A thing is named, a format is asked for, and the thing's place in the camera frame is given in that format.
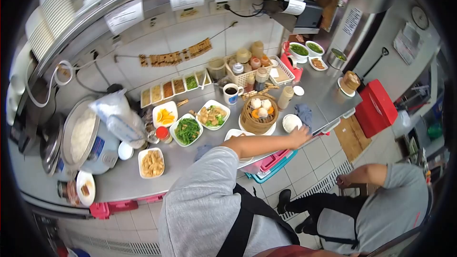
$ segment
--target towel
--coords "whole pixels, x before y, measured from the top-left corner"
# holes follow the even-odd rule
[[[197,147],[197,155],[195,155],[194,163],[197,162],[203,155],[206,154],[209,150],[214,148],[213,145],[205,144],[203,146],[198,146]]]
[[[309,132],[312,133],[311,130],[311,121],[313,118],[313,114],[311,109],[308,107],[307,104],[296,104],[295,105],[295,115],[300,117],[300,120],[309,127]]]

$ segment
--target shelf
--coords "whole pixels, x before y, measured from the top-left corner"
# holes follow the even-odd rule
[[[50,74],[52,73],[49,70],[50,66],[57,64],[64,58],[73,60],[83,50],[89,51],[93,47],[94,42],[102,37],[111,37],[112,34],[103,16],[129,1],[131,0],[102,0],[98,6],[78,17],[60,37],[56,38],[54,44],[39,62],[29,79],[30,88],[33,87],[39,77],[44,76],[49,81]],[[158,15],[159,10],[163,10],[164,5],[167,3],[169,3],[169,0],[143,0],[145,18]],[[24,109],[27,99],[28,93],[25,92],[20,99],[17,110],[18,115]]]

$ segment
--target coffee mug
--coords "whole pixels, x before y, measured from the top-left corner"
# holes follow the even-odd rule
[[[226,104],[235,104],[238,100],[238,96],[244,93],[242,87],[237,86],[234,83],[228,83],[224,86],[224,100]]]

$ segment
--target black coffee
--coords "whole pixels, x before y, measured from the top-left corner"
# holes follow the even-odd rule
[[[236,93],[237,93],[237,90],[234,89],[234,88],[228,88],[228,89],[225,90],[225,92],[226,92],[227,94],[232,95],[232,94],[236,94]]]

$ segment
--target person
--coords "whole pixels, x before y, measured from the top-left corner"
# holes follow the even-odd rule
[[[321,237],[324,249],[351,256],[368,254],[419,226],[430,209],[429,190],[422,170],[411,164],[367,164],[337,184],[370,183],[379,188],[369,197],[316,193],[290,201],[290,190],[279,194],[278,213],[308,211],[297,233]]]
[[[242,136],[196,161],[164,197],[159,218],[163,256],[337,257],[300,247],[293,229],[262,199],[236,183],[240,158],[297,149],[311,138],[305,127],[288,136]]]

